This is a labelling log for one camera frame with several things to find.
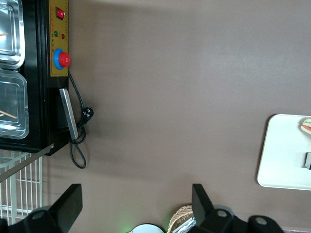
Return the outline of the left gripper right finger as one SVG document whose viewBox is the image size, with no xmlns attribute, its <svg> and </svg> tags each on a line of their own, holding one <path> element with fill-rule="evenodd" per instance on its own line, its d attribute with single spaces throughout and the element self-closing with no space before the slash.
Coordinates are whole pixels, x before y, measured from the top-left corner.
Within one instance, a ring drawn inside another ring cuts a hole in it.
<svg viewBox="0 0 311 233">
<path fill-rule="evenodd" d="M 193 233 L 246 233 L 247 223 L 226 206 L 213 205 L 201 184 L 192 185 Z"/>
</svg>

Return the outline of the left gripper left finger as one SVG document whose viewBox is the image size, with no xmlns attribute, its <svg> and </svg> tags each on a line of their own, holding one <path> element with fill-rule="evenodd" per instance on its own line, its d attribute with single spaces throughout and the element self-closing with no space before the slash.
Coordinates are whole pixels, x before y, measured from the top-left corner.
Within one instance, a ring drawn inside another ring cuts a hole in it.
<svg viewBox="0 0 311 233">
<path fill-rule="evenodd" d="M 82 185 L 72 184 L 47 209 L 30 213 L 9 226 L 11 233 L 68 233 L 82 210 Z"/>
</svg>

